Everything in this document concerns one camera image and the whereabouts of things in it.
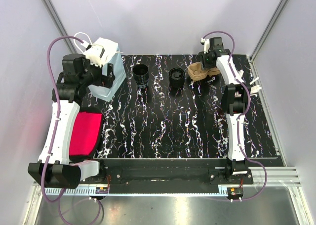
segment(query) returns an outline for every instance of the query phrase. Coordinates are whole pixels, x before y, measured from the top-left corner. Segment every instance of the red cloth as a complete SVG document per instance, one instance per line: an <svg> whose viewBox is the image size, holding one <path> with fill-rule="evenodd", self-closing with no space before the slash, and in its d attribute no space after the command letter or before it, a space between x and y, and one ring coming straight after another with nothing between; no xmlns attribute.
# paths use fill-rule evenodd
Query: red cloth
<svg viewBox="0 0 316 225"><path fill-rule="evenodd" d="M79 112L71 135L69 156L89 155L98 139L102 114Z"/></svg>

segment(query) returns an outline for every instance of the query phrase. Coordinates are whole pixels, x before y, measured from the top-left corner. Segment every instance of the metal floor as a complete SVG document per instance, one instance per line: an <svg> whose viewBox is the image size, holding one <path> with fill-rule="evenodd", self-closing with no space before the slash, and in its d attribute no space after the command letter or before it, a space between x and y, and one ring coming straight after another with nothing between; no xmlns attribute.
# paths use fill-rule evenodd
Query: metal floor
<svg viewBox="0 0 316 225"><path fill-rule="evenodd" d="M255 194L245 188L244 198ZM61 209L66 211L82 196L63 196ZM266 187L248 202L217 202L197 197L107 197L102 201L104 217L96 225L298 225L286 187ZM64 215L74 225L86 225L97 214L97 205L84 201ZM57 204L42 201L37 225L63 225Z"/></svg>

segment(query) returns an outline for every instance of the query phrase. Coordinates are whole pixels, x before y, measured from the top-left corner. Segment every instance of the black cup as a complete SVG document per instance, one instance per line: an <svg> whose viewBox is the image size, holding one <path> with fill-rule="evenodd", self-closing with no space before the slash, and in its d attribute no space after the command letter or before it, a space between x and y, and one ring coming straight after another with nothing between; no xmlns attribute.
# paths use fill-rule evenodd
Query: black cup
<svg viewBox="0 0 316 225"><path fill-rule="evenodd" d="M170 86L173 88L180 88L184 84L184 71L181 68L173 68L169 72Z"/></svg>
<svg viewBox="0 0 316 225"><path fill-rule="evenodd" d="M136 64L133 67L133 76L138 88L145 89L148 86L148 67L145 64Z"/></svg>

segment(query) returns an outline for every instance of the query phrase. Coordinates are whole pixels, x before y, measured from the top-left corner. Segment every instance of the white wall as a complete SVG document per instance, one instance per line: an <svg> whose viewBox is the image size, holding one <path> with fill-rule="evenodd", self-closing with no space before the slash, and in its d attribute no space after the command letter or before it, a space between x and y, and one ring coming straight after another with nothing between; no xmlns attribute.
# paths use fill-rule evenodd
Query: white wall
<svg viewBox="0 0 316 225"><path fill-rule="evenodd" d="M0 224L20 224L51 115L46 50L59 34L41 0L0 0ZM57 75L66 45L56 44Z"/></svg>
<svg viewBox="0 0 316 225"><path fill-rule="evenodd" d="M234 36L236 53L251 54L279 1L52 0L69 34L111 39L124 54L198 53L214 30Z"/></svg>
<svg viewBox="0 0 316 225"><path fill-rule="evenodd" d="M316 221L316 2L290 0L255 59L287 162Z"/></svg>

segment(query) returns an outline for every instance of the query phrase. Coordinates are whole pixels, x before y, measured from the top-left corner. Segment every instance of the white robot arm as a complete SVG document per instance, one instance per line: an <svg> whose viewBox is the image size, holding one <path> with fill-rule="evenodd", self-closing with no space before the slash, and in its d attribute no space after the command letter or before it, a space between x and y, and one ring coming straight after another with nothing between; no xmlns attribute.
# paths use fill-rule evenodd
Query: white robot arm
<svg viewBox="0 0 316 225"><path fill-rule="evenodd" d="M226 87L221 100L222 109L225 113L228 123L229 135L229 151L228 165L226 167L227 177L245 175L248 173L247 161L241 150L244 151L244 135L243 125L245 116L242 113L247 107L248 98L245 89L240 83L244 83L242 79L243 71L238 72L235 68L233 60L230 58L230 51L224 49L222 39L220 37L201 40L204 45L204 51L199 53L204 69L217 67L225 81ZM256 85L251 87L246 85L250 94L257 93L261 87Z"/></svg>
<svg viewBox="0 0 316 225"><path fill-rule="evenodd" d="M98 161L86 160L71 163L69 148L71 136L77 114L87 87L94 85L102 88L111 88L115 80L113 64L107 63L108 55L104 54L102 38L87 47L83 54L65 55L62 61L63 72L57 80L58 95L60 97L60 115L58 127L54 137L53 148L49 155L45 173L45 186L54 188L71 188L78 186L79 182L99 174ZM107 75L102 69L107 65ZM57 116L57 100L53 90L53 112L47 139L37 163L30 163L29 174L40 184L43 165L47 159L52 141Z"/></svg>

